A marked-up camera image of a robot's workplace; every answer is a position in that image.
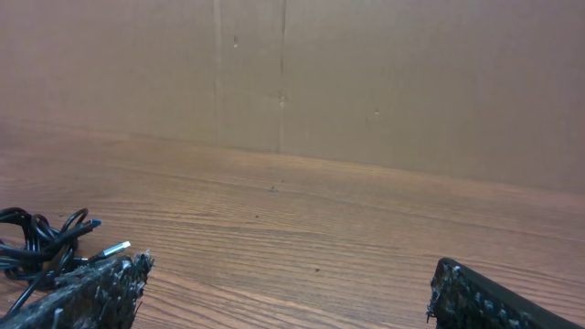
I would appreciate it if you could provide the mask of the black USB cable blue plug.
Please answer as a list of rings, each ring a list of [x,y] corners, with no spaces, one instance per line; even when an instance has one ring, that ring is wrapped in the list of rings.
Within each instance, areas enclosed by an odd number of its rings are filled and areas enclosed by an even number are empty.
[[[20,227],[25,244],[21,248],[1,244],[1,272],[12,281],[39,280],[36,288],[40,291],[53,289],[57,277],[82,264],[76,256],[80,237],[101,225],[98,219],[88,219],[88,214],[89,210],[82,208],[61,228],[55,228],[41,214],[20,207],[3,209],[1,222]]]

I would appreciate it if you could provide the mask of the black USB cable silver plug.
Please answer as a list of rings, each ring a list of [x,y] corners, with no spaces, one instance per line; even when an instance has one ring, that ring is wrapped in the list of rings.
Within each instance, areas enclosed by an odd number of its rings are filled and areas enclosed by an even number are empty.
[[[32,260],[2,258],[1,270],[5,272],[5,276],[9,280],[28,282],[27,288],[15,300],[5,316],[12,316],[19,311],[32,293],[40,286],[45,285],[48,289],[52,289],[55,286],[55,279],[62,272],[70,272],[81,266],[108,260],[131,246],[130,241],[120,242],[89,258],[73,257],[74,250],[67,249],[63,255],[57,255],[48,265],[42,262],[34,263]]]

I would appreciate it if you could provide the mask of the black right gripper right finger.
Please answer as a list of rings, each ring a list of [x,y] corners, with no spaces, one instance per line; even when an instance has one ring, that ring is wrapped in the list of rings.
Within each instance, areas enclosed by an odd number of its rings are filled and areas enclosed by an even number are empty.
[[[437,329],[584,329],[451,258],[437,263],[426,316]]]

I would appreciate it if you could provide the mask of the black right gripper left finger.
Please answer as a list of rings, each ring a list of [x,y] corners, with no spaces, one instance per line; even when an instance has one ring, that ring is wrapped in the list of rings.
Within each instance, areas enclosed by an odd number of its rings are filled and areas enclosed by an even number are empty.
[[[57,289],[1,319],[2,329],[130,329],[154,259],[148,252],[82,266]]]

